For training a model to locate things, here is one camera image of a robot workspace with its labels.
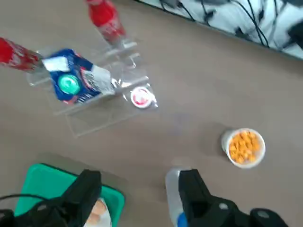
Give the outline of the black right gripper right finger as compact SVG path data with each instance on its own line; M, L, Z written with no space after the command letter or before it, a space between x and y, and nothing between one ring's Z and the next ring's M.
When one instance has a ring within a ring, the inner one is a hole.
M254 208L249 214L231 200L212 195L198 170L182 170L178 190L189 227L286 227L274 211Z

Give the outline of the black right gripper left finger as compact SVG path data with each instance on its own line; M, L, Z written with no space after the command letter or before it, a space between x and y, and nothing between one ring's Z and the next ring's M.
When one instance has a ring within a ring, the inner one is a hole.
M0 199L35 198L41 201L22 215L0 211L2 227L82 227L101 191L101 173L85 169L59 197L47 199L33 194L11 194Z

